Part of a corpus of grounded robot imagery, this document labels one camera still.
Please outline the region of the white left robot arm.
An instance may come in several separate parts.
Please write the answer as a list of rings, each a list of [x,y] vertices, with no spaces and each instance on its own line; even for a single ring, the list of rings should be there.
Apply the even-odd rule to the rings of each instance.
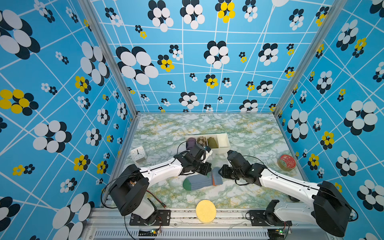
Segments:
[[[212,153],[210,147],[196,144],[190,150],[180,152],[158,165],[144,168],[129,165],[119,177],[107,184],[108,195],[122,216],[135,214],[144,220],[154,218],[157,209],[151,201],[145,199],[148,188],[168,178],[185,174],[206,176],[212,171],[212,164],[208,162]]]

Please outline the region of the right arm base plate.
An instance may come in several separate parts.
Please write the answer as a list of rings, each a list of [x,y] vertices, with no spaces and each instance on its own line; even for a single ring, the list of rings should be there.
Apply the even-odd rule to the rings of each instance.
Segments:
[[[291,227],[291,221],[283,222],[274,213],[266,213],[263,210],[250,210],[246,213],[246,219],[252,226],[257,227]]]

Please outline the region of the grey blue striped sock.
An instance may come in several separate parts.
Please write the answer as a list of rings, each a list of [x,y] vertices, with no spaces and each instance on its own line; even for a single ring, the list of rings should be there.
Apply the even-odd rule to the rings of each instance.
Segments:
[[[186,191],[195,191],[205,187],[219,186],[223,184],[222,176],[219,174],[220,168],[213,168],[206,176],[194,175],[187,177],[183,182]]]

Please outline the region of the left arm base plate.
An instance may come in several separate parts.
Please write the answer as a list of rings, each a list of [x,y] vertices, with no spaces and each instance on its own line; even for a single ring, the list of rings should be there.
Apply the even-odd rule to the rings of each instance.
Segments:
[[[171,210],[156,210],[148,219],[143,219],[139,215],[131,214],[130,226],[169,226],[171,220]]]

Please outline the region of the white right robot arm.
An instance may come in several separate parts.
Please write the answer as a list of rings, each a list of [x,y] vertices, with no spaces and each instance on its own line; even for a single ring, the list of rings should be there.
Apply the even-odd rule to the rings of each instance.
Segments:
[[[321,184],[300,181],[268,168],[263,162],[250,164],[245,156],[228,151],[228,164],[223,165],[219,175],[235,182],[244,180],[248,185],[280,191],[296,203],[271,200],[263,214],[257,218],[267,225],[291,226],[292,222],[302,222],[319,226],[335,237],[344,237],[355,209],[347,202],[339,190],[330,182]]]

